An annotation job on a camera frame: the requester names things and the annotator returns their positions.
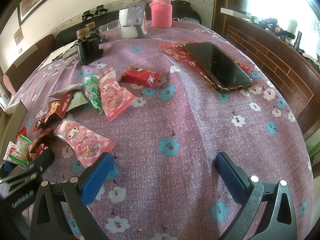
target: floral tablecloth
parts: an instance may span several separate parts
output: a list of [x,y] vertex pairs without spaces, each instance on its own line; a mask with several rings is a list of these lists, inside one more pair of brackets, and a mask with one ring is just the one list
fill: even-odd
[[[137,99],[111,122],[90,104],[71,111],[77,122],[116,143],[110,179],[88,205],[106,235],[111,240],[218,239],[240,208],[212,168],[216,154],[225,151],[263,182],[288,182],[298,239],[303,239],[313,204],[312,172],[299,126],[280,93],[247,56],[201,25],[172,22],[165,30],[148,25],[147,37],[102,44],[102,58],[90,65],[81,66],[74,55],[37,69],[12,99],[28,109],[23,122],[28,137],[36,137],[35,119],[55,91],[111,67],[118,80],[127,66],[162,71],[154,89],[121,82]],[[249,67],[254,85],[218,93],[190,65],[160,49],[163,41],[213,42]],[[55,161],[44,179],[60,183],[82,173],[69,145],[55,137],[52,150]],[[72,231],[81,237],[71,212],[65,211]],[[248,237],[262,212],[260,208]]]

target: brown cushion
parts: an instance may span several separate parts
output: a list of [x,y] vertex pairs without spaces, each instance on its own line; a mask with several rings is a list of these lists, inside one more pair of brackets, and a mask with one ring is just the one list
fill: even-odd
[[27,49],[12,63],[4,75],[4,84],[11,93],[16,93],[41,62],[50,55],[53,51],[53,44],[54,37],[49,34]]

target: green candy wrapper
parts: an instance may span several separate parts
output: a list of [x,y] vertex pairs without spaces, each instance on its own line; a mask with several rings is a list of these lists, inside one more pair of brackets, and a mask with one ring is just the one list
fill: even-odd
[[102,103],[100,99],[100,89],[96,86],[99,76],[85,77],[84,78],[84,92],[90,100],[94,108],[99,114],[103,113]]

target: pink candy wrapper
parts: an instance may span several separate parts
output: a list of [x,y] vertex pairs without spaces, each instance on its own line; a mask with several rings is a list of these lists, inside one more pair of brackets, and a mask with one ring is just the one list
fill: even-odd
[[116,145],[76,122],[71,114],[57,127],[54,135],[73,148],[84,168],[93,165],[103,152],[110,152]]
[[99,78],[101,103],[109,121],[115,119],[136,97],[116,81],[116,71],[110,68]]

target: bright window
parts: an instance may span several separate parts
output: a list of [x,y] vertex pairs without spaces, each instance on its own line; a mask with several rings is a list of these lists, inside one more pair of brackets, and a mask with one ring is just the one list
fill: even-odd
[[298,22],[298,31],[302,32],[300,49],[317,58],[320,54],[320,21],[308,4],[308,0],[248,0],[247,12],[259,18],[277,18],[278,25],[287,29],[289,20]]

